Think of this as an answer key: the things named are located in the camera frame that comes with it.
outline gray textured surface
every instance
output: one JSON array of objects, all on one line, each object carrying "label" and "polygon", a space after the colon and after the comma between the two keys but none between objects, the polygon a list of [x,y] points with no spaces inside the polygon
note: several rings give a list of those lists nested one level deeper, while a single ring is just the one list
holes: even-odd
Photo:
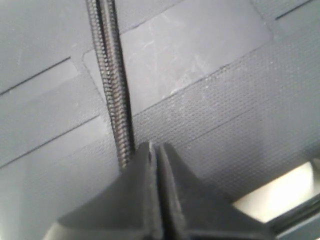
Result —
[{"label": "gray textured surface", "polygon": [[[185,0],[122,34],[133,114],[232,63],[270,38],[250,2],[234,0]],[[89,52],[84,62],[104,95],[95,58],[94,52]]]},{"label": "gray textured surface", "polygon": [[[117,0],[137,142],[173,143],[231,199],[319,155],[319,0],[304,2]],[[85,1],[0,6],[0,239],[34,240],[118,163]]]}]

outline braided cable sleeve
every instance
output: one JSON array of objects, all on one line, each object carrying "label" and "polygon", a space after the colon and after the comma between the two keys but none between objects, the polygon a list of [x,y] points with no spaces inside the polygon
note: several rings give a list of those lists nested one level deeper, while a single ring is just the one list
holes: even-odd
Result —
[{"label": "braided cable sleeve", "polygon": [[119,166],[135,151],[130,95],[114,0],[87,0],[93,44],[110,115]]}]

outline black cable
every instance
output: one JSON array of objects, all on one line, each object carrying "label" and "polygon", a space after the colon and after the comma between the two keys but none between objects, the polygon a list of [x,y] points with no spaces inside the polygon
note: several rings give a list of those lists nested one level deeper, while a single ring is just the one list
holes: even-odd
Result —
[{"label": "black cable", "polygon": [[114,0],[87,0],[94,49],[109,111],[117,157],[125,168],[135,151],[130,95]]}]

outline textured mesh surface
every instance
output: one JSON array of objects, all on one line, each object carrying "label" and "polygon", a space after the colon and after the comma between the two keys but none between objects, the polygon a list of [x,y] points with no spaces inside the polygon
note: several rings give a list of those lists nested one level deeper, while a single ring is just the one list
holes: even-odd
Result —
[{"label": "textured mesh surface", "polygon": [[319,27],[273,41],[138,114],[138,141],[173,143],[232,199],[318,154]]}]

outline flat surface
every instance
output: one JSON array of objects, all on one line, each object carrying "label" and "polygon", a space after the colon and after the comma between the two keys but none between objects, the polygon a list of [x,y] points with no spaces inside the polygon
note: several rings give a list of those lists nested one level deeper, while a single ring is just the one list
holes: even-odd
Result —
[{"label": "flat surface", "polygon": [[[318,157],[319,2],[116,0],[137,143],[231,201]],[[85,1],[0,6],[0,239],[41,239],[119,174],[115,145]]]}]

